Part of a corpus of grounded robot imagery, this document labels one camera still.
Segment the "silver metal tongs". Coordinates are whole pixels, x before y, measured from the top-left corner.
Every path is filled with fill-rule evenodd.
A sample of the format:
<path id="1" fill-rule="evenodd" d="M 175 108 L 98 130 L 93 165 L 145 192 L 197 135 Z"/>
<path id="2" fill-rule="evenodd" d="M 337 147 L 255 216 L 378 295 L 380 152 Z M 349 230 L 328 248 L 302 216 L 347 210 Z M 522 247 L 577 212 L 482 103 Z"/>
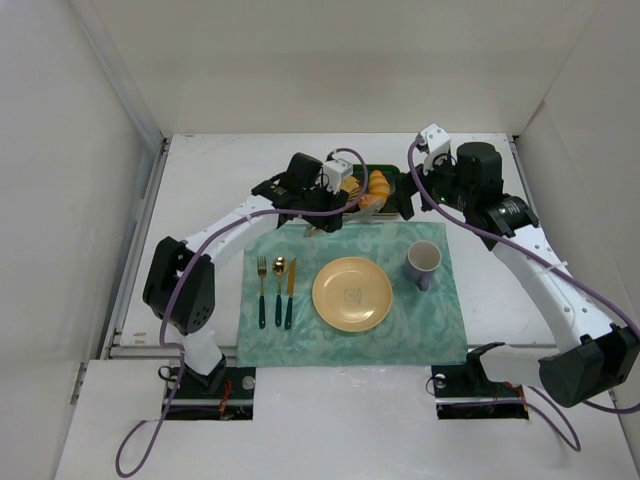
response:
<path id="1" fill-rule="evenodd" d="M 376 211 L 373 209 L 361 210 L 360 208 L 354 213 L 345 213 L 342 215 L 342 225 L 346 223 L 367 220 L 370 217 L 377 215 L 380 211 Z M 325 230 L 321 230 L 320 228 L 309 226 L 306 228 L 304 237 L 309 238 L 318 233 L 325 233 Z"/>

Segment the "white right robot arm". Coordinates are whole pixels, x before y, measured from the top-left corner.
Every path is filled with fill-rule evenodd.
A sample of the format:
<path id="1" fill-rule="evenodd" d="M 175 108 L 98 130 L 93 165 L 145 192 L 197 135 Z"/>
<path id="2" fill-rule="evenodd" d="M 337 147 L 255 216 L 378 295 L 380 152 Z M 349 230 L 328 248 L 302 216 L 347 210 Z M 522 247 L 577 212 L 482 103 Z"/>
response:
<path id="1" fill-rule="evenodd" d="M 574 278 L 547 242 L 538 217 L 520 197 L 504 192 L 502 157 L 485 142 L 467 142 L 455 153 L 444 142 L 414 140 L 408 173 L 396 186 L 401 216 L 422 208 L 472 232 L 514 275 L 547 323 L 551 353 L 528 353 L 495 342 L 477 350 L 483 379 L 544 389 L 563 407 L 590 405 L 593 397 L 626 381 L 639 355 L 639 328 L 615 304 Z"/>

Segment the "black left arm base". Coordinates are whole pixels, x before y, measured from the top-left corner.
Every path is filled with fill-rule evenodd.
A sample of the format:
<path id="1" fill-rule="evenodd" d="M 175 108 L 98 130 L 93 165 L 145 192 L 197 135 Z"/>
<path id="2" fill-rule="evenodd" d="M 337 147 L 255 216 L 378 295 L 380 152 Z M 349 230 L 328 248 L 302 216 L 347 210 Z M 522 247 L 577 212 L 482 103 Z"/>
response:
<path id="1" fill-rule="evenodd" d="M 185 373 L 166 416 L 171 421 L 250 421 L 256 368 L 227 367 L 213 388 Z"/>

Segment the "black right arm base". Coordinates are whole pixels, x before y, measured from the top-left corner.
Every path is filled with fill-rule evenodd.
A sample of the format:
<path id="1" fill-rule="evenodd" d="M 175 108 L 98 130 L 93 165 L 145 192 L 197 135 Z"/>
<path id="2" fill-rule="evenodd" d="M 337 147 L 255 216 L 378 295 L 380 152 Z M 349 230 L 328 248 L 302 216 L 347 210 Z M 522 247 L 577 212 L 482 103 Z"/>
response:
<path id="1" fill-rule="evenodd" d="M 496 383 L 470 365 L 432 366 L 425 385 L 439 420 L 528 420 L 521 386 Z"/>

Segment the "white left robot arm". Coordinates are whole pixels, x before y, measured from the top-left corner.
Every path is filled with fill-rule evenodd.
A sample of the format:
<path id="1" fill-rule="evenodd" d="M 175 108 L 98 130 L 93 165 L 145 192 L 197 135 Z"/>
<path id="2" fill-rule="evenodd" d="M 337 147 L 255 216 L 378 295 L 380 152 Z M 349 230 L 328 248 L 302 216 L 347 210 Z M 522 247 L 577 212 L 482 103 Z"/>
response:
<path id="1" fill-rule="evenodd" d="M 258 237 L 301 218 L 326 232 L 342 226 L 348 195 L 343 181 L 351 163 L 329 156 L 320 161 L 293 155 L 285 171 L 259 183 L 232 212 L 185 239 L 168 236 L 156 246 L 142 300 L 163 327 L 180 335 L 185 369 L 214 391 L 222 382 L 226 359 L 207 323 L 216 305 L 217 271 Z"/>

